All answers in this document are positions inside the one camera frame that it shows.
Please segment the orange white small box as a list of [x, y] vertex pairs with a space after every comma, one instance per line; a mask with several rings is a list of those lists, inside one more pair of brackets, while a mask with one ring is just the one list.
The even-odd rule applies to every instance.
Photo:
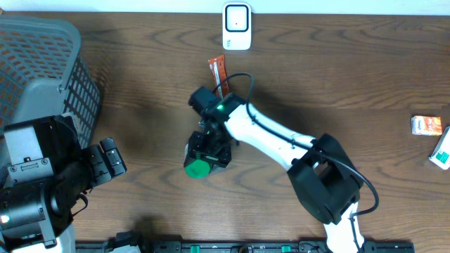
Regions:
[[418, 136], [442, 135], [442, 122], [440, 117], [416, 115], [411, 118], [411, 132]]

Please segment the orange snack bar wrapper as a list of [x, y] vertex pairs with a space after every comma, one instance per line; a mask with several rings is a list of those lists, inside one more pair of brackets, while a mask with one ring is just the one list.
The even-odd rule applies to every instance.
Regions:
[[208, 60], [208, 64], [214, 77], [215, 87], [217, 88], [215, 93], [219, 98], [223, 98], [230, 92], [229, 83], [226, 81], [225, 57], [224, 55], [220, 55], [211, 58]]

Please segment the white green carton box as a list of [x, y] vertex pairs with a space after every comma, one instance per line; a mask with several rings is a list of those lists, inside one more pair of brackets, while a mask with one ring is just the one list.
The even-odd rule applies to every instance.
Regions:
[[449, 169], [449, 135], [449, 127], [447, 127], [440, 137], [431, 156], [428, 157], [429, 161], [443, 170]]

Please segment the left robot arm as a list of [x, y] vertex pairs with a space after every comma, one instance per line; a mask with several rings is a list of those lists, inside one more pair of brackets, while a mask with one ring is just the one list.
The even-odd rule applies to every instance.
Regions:
[[75, 252], [77, 201], [126, 173], [112, 138], [83, 148], [70, 115], [8, 125], [10, 163], [1, 188], [2, 252]]

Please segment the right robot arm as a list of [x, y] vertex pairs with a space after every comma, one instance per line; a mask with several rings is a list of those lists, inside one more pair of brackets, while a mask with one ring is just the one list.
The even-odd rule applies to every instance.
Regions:
[[185, 149], [186, 173], [201, 179], [231, 161], [231, 142], [255, 147], [279, 163], [302, 206], [326, 230], [331, 252], [362, 252], [357, 221], [364, 184], [342, 146], [332, 136], [305, 136], [265, 117], [242, 98], [229, 94], [192, 95], [188, 104], [202, 117]]

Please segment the green lid white jar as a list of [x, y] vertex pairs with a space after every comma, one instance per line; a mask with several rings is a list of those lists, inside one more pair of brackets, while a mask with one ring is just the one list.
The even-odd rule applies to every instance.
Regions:
[[202, 179], [209, 175], [211, 166], [203, 160], [195, 160], [185, 167], [185, 172], [193, 179]]

